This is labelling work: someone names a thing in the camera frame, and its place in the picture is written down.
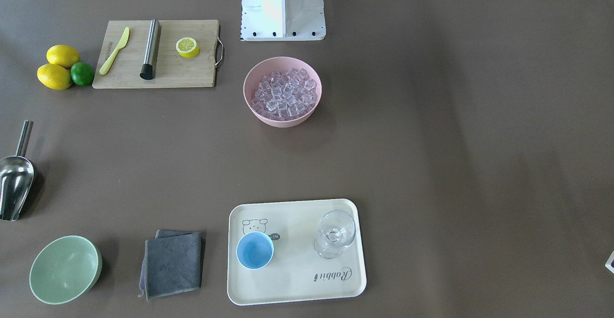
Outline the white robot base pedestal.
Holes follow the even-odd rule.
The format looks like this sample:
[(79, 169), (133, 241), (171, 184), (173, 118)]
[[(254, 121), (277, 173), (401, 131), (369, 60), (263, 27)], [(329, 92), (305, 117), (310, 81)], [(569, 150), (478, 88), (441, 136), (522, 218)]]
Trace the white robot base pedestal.
[(241, 0), (240, 40), (320, 41), (324, 0)]

